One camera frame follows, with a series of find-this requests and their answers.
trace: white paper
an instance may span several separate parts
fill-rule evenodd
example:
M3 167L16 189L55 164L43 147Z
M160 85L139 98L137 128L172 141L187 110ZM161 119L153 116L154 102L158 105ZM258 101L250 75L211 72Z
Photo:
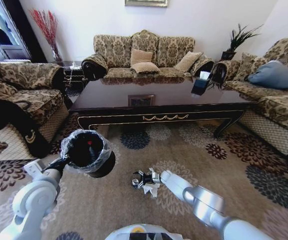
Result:
M201 71L201 72L200 72L200 78L201 78L201 79L207 80L208 77L209 77L209 75L210 75L210 72L207 72L207 71Z
M157 197L157 190L159 188L160 184L159 183L156 183L156 184L145 184L143 186L143 189L144 189L144 194L150 192L153 196L153 198L156 198Z

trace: floor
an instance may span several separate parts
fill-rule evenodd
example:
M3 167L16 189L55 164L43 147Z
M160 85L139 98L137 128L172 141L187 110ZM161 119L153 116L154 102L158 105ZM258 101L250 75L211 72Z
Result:
M103 240L131 224L163 226L191 240L216 240L191 208L161 186L157 198L131 186L137 170L170 170L193 185L223 196L225 214L249 221L277 240L288 240L288 165L264 142L239 127L214 139L217 121L100 126L116 155L113 171L91 178L66 170L58 204L41 225L43 240ZM52 143L46 163L56 159L60 142L77 129L71 116ZM26 161L0 162L0 231L12 219L17 191L31 181Z

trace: table leg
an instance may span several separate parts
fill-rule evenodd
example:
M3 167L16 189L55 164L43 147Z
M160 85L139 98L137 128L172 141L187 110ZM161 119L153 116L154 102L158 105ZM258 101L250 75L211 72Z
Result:
M218 138L220 137L220 135L222 134L222 132L227 129L228 127L230 127L232 124L234 124L235 122L237 122L243 115L244 115L245 111L237 111L234 112L234 115L230 118L225 119L222 124L220 124L217 129L214 132L214 137Z

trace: beige cushion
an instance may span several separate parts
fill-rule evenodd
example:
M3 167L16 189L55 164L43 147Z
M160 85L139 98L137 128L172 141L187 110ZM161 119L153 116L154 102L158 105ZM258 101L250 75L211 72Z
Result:
M159 68L152 62L139 62L131 67L137 74L159 73Z
M128 67L113 67L108 70L108 73L104 76L105 79L112 79L112 78L133 78L134 74L132 70Z
M137 63L151 62L153 53L149 51L142 51L138 49L132 49L132 55L130 57L130 65L133 66Z
M247 81L250 74L254 74L256 70L261 66L269 62L269 59L251 55L249 53L243 52L242 54L242 64L233 79L233 81Z
M197 61L197 59L202 55L202 52L191 52L189 51L180 62L174 66L175 69L188 72L192 65Z

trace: blue pillow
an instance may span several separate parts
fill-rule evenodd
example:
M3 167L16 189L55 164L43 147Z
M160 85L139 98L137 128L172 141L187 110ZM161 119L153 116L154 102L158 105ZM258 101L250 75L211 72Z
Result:
M270 61L249 75L248 80L270 89L288 89L288 66L276 60Z

